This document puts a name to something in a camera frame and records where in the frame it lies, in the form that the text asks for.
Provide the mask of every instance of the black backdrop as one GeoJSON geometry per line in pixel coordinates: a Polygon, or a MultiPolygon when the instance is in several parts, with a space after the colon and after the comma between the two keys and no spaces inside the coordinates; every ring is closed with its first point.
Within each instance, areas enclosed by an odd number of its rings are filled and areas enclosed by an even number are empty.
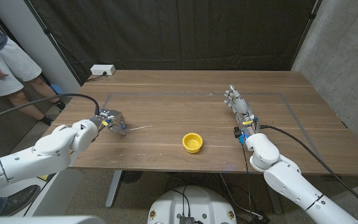
{"type": "Polygon", "coordinates": [[[315,0],[30,0],[83,82],[117,69],[289,70],[315,0]]]}

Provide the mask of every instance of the table top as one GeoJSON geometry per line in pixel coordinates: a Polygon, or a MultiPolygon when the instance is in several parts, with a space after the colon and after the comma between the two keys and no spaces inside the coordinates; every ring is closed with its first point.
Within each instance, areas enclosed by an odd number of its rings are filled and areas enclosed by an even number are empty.
{"type": "MultiPolygon", "coordinates": [[[[235,115],[223,100],[234,84],[251,105],[258,124],[283,129],[309,146],[339,175],[358,175],[358,140],[299,72],[117,70],[113,76],[85,83],[79,93],[100,107],[123,113],[127,128],[150,126],[126,136],[100,132],[75,156],[72,167],[182,172],[246,172],[242,147],[233,136],[235,115]],[[182,138],[200,134],[196,154],[182,138]]],[[[46,134],[93,114],[94,104],[73,98],[46,134]]],[[[263,132],[303,174],[327,171],[302,146],[271,129],[263,132]]],[[[247,159],[252,152],[246,151],[247,159]]],[[[255,170],[248,165],[251,172],[255,170]]]]}

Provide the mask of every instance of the yellow cup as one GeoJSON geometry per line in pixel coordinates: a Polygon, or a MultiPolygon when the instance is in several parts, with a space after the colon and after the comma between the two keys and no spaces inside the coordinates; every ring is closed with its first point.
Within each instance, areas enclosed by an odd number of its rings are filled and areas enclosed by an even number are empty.
{"type": "Polygon", "coordinates": [[[183,137],[183,146],[189,153],[198,152],[202,143],[202,138],[197,133],[188,133],[183,137]]]}

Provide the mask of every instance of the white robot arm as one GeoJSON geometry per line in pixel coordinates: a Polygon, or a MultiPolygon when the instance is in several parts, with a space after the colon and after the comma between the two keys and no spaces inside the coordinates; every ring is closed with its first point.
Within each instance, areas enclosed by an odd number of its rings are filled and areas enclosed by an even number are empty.
{"type": "Polygon", "coordinates": [[[119,111],[100,110],[99,115],[76,122],[71,128],[58,126],[35,146],[0,157],[0,189],[20,180],[66,169],[70,164],[70,149],[85,151],[104,127],[126,134],[125,119],[119,111]]]}
{"type": "Polygon", "coordinates": [[[299,205],[316,223],[355,223],[357,220],[311,185],[300,168],[282,156],[278,148],[260,132],[258,118],[250,105],[240,96],[233,85],[226,91],[224,103],[233,109],[241,128],[235,128],[235,137],[253,151],[252,167],[263,173],[267,184],[299,205]]]}

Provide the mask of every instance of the power strip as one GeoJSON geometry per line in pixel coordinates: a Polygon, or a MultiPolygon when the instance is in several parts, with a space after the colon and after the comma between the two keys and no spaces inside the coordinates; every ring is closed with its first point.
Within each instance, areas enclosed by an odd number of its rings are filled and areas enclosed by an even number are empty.
{"type": "Polygon", "coordinates": [[[113,75],[115,72],[114,65],[93,65],[90,69],[92,71],[92,75],[102,75],[106,72],[106,75],[113,75]]]}

